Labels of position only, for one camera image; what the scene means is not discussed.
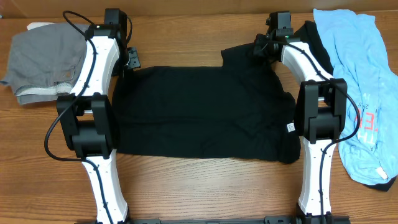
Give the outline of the black t-shirt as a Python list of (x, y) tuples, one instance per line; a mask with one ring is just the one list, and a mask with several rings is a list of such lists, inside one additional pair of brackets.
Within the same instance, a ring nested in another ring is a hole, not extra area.
[(252, 44), (221, 51), (220, 67), (149, 67), (117, 81), (118, 152), (260, 159), (291, 164), (301, 143), (295, 100)]

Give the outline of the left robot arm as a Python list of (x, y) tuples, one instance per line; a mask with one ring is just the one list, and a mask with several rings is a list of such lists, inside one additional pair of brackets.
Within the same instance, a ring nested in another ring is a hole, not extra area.
[(91, 22), (82, 33), (86, 54), (80, 76), (71, 92), (57, 99), (55, 122), (90, 179), (95, 223), (131, 222), (116, 166), (119, 126), (108, 98), (111, 78), (135, 66), (135, 50), (127, 47), (131, 32), (131, 19), (118, 8), (106, 9), (102, 24)]

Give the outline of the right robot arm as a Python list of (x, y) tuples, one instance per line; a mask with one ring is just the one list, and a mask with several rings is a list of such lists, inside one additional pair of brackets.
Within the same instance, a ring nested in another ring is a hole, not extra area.
[(345, 126), (347, 85), (334, 79), (312, 55), (307, 43), (294, 37), (273, 40), (258, 34), (253, 54), (282, 62), (300, 85), (294, 129), (304, 145), (303, 181), (292, 223), (349, 223), (332, 215), (330, 176), (333, 151)]

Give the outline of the grey folded shorts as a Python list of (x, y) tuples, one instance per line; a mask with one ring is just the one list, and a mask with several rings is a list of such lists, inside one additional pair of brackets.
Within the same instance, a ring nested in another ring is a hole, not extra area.
[(86, 40), (68, 23), (45, 23), (12, 38), (6, 76), (20, 105), (54, 101), (75, 86)]

